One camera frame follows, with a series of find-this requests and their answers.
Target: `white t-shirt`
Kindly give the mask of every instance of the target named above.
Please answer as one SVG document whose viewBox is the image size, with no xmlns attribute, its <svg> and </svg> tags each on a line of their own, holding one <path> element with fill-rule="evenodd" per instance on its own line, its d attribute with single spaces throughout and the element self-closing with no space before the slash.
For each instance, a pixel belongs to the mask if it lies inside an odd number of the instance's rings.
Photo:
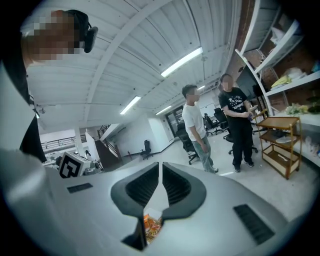
<svg viewBox="0 0 320 256">
<path fill-rule="evenodd" d="M 185 130 L 188 133 L 190 140 L 192 140 L 193 142 L 196 141 L 196 138 L 190 130 L 190 127 L 193 126 L 195 126 L 195 130 L 200 135 L 201 139 L 203 139 L 206 136 L 204 120 L 202 118 L 202 114 L 200 112 L 200 108 L 197 102 L 194 103 L 194 106 L 189 106 L 187 104 L 184 105 L 182 111 L 182 118 L 185 123 Z"/>
</svg>

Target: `black headphones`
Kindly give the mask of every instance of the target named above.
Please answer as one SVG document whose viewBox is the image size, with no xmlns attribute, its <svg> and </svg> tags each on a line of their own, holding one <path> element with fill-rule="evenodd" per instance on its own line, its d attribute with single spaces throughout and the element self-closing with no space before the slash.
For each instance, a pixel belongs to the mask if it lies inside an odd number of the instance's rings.
<svg viewBox="0 0 320 256">
<path fill-rule="evenodd" d="M 85 53 L 90 53 L 95 45 L 98 28 L 90 25 L 88 15 L 82 11 L 67 10 L 66 13 L 74 17 L 75 27 L 76 29 L 79 29 L 79 39 L 84 42 L 81 48 L 84 49 Z M 79 48 L 79 42 L 75 42 L 74 47 Z"/>
</svg>

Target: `black pants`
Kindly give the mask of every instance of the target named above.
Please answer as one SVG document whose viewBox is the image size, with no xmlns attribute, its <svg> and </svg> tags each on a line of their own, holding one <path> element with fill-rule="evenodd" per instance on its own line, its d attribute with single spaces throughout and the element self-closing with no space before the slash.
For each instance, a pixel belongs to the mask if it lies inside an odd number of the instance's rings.
<svg viewBox="0 0 320 256">
<path fill-rule="evenodd" d="M 240 165 L 242 161 L 242 152 L 244 160 L 251 162 L 252 156 L 252 126 L 249 120 L 237 120 L 234 125 L 230 126 L 231 136 L 233 138 L 233 162 L 234 166 Z"/>
</svg>

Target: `yellow cloth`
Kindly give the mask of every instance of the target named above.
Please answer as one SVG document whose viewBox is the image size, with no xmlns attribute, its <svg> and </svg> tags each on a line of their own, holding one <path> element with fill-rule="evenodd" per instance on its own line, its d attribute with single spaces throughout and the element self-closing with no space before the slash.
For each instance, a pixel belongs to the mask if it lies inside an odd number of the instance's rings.
<svg viewBox="0 0 320 256">
<path fill-rule="evenodd" d="M 272 87 L 276 87 L 279 85 L 284 85 L 284 84 L 289 84 L 291 83 L 291 78 L 287 75 L 284 75 L 283 77 L 279 78 L 272 86 Z"/>
</svg>

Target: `logo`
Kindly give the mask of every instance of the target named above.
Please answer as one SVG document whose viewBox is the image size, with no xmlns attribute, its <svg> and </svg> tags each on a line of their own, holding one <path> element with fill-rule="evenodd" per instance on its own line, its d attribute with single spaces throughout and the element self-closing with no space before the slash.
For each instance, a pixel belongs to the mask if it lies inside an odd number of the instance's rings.
<svg viewBox="0 0 320 256">
<path fill-rule="evenodd" d="M 81 163 L 77 162 L 68 155 L 64 156 L 62 165 L 60 167 L 60 176 L 62 178 L 77 177 L 80 171 Z"/>
</svg>

